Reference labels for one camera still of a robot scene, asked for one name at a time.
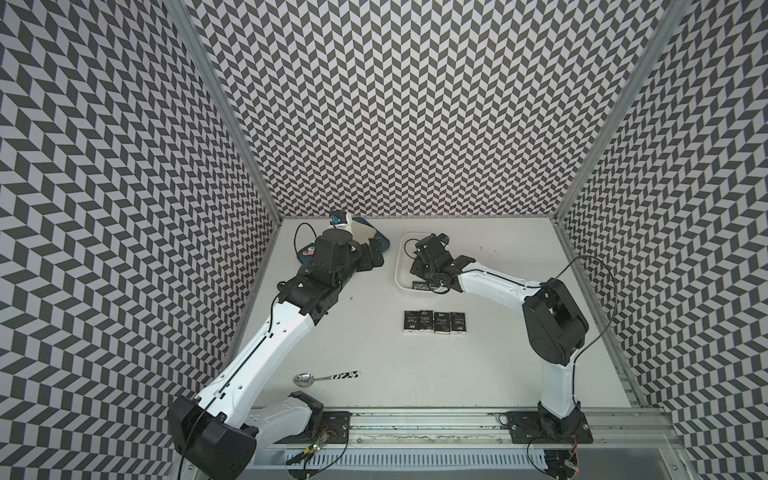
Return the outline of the white storage box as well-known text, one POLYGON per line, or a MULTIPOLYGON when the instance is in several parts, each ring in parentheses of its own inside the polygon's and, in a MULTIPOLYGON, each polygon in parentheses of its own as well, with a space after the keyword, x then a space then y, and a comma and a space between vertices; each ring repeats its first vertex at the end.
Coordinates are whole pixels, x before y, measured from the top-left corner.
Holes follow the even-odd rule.
POLYGON ((427 295, 446 292, 446 288, 430 288, 430 291, 416 291, 411 288, 413 281, 424 281, 410 273, 411 266, 416 257, 415 244, 427 237, 427 232, 408 232, 400 240, 397 250, 394 281, 401 293, 413 297, 425 297, 427 295))

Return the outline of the black tissue pack two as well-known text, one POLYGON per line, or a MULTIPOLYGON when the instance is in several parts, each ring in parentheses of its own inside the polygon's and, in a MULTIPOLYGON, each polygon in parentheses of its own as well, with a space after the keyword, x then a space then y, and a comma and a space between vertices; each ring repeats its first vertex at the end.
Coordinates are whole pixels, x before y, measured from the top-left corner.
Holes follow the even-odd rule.
POLYGON ((419 311, 418 329, 420 332, 434 331, 434 312, 432 310, 419 311))

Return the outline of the black tissue pack three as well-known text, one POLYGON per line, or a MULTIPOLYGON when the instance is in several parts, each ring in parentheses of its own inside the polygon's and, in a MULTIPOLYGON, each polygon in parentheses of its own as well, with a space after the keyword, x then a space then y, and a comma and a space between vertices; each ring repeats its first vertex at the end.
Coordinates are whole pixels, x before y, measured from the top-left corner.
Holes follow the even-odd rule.
POLYGON ((435 311, 433 313, 433 332, 436 334, 450 334, 451 314, 449 312, 435 311))

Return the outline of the black tissue pack one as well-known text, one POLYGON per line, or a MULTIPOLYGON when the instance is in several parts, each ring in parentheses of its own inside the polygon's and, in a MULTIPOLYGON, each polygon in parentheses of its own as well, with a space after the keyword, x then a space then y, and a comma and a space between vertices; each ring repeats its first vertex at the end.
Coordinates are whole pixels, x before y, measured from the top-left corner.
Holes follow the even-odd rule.
POLYGON ((418 332, 420 330, 420 312, 408 310, 404 312, 403 331, 418 332))

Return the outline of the black tissue pack four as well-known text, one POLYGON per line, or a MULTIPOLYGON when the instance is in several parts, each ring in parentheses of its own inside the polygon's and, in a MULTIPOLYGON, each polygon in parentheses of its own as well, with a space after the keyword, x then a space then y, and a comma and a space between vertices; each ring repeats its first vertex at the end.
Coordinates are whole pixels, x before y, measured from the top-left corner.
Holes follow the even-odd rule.
POLYGON ((464 334, 467 332, 466 314, 462 312, 450 313, 450 329, 452 333, 464 334))

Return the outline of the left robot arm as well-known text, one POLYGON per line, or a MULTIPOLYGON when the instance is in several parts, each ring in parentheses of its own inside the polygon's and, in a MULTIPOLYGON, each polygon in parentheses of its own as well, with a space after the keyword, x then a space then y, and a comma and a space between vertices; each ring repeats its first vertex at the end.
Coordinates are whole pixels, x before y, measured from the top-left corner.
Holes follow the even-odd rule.
POLYGON ((269 317, 247 346, 198 394, 180 396, 169 408, 175 450, 211 479, 236 479, 260 449, 322 433, 323 405, 302 392, 249 418, 288 353, 338 302, 355 273, 383 265, 386 249, 379 236, 356 237, 350 227, 325 230, 314 247, 296 275, 278 284, 269 317))

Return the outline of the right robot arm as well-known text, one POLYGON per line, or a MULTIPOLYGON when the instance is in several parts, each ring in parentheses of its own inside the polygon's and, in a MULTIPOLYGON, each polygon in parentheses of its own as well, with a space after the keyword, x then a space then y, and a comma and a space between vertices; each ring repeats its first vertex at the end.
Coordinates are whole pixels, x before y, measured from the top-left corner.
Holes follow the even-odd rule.
POLYGON ((556 277, 544 282, 524 280, 472 257, 454 257, 446 249, 448 242, 445 234, 417 240, 410 273, 434 293, 474 294, 522 312, 528 342, 542 360, 538 436, 552 443, 571 439, 582 424, 575 371, 589 324, 569 289, 556 277))

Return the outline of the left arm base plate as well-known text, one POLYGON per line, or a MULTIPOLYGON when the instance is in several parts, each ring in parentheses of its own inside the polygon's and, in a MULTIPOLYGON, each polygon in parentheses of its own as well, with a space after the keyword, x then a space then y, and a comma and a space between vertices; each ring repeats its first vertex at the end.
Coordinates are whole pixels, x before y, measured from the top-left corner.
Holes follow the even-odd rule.
POLYGON ((350 411, 324 411, 321 416, 314 415, 303 432, 282 438, 277 444, 309 445, 318 440, 323 432, 329 434, 325 443, 346 444, 351 417, 350 411))

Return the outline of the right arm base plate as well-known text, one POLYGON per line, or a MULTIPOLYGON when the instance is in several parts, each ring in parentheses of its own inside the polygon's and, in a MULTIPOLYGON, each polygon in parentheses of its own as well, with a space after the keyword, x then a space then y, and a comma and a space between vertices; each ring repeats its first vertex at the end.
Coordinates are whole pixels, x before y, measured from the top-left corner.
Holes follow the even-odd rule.
POLYGON ((544 444, 592 444, 594 438, 584 413, 576 408, 560 419, 546 410, 508 411, 502 415, 514 444, 531 440, 544 444))

